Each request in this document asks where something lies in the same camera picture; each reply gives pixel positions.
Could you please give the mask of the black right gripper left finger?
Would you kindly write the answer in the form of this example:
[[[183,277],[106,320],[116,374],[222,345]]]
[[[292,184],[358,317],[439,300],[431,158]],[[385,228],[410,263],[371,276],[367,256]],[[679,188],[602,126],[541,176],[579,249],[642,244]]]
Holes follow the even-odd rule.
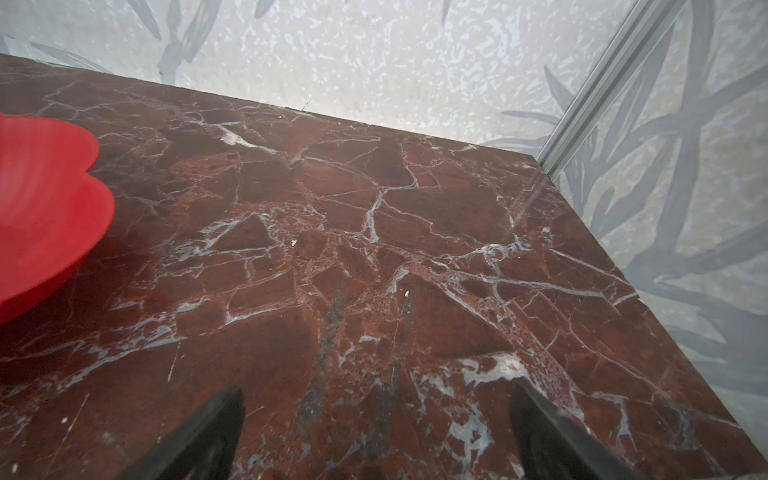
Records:
[[[227,479],[245,418],[237,385],[220,390],[139,460],[120,479]]]

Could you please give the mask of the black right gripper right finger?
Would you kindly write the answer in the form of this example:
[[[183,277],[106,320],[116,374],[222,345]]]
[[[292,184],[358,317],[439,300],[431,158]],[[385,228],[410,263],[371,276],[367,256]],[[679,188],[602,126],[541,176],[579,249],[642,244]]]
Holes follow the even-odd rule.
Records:
[[[509,400],[512,431],[527,479],[640,479],[525,379]]]

